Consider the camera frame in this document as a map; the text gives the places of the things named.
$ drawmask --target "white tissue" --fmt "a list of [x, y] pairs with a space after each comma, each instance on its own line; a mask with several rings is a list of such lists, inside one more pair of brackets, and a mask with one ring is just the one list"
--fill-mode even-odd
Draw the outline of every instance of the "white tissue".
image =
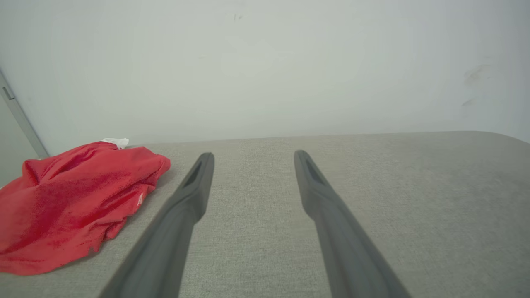
[[101, 141], [116, 144], [118, 149], [124, 149], [129, 144], [129, 139], [127, 138], [104, 138]]

